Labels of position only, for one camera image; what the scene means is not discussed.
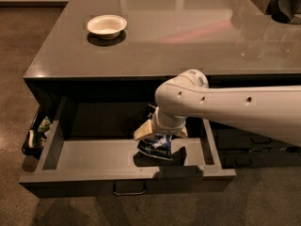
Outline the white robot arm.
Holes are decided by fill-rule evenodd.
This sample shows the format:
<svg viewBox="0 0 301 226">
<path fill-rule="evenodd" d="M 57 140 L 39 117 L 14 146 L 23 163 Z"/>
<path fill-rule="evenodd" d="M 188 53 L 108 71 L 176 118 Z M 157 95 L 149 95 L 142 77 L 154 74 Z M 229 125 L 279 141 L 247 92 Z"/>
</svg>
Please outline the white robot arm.
<svg viewBox="0 0 301 226">
<path fill-rule="evenodd" d="M 191 69 L 161 84 L 155 103 L 134 139 L 186 137 L 185 120 L 192 117 L 301 146 L 300 86 L 211 89 L 206 76 Z"/>
</svg>

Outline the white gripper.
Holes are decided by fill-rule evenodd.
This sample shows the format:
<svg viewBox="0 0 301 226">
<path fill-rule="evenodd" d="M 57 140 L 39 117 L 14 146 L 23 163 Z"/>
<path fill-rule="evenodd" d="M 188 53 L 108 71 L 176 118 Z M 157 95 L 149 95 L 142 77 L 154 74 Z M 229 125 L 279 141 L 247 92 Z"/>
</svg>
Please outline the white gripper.
<svg viewBox="0 0 301 226">
<path fill-rule="evenodd" d="M 188 138 L 185 120 L 186 117 L 169 115 L 162 108 L 157 107 L 151 120 L 145 121 L 138 129 L 135 130 L 134 140 L 142 140 L 152 137 L 154 131 L 158 134 L 167 136 Z"/>
</svg>

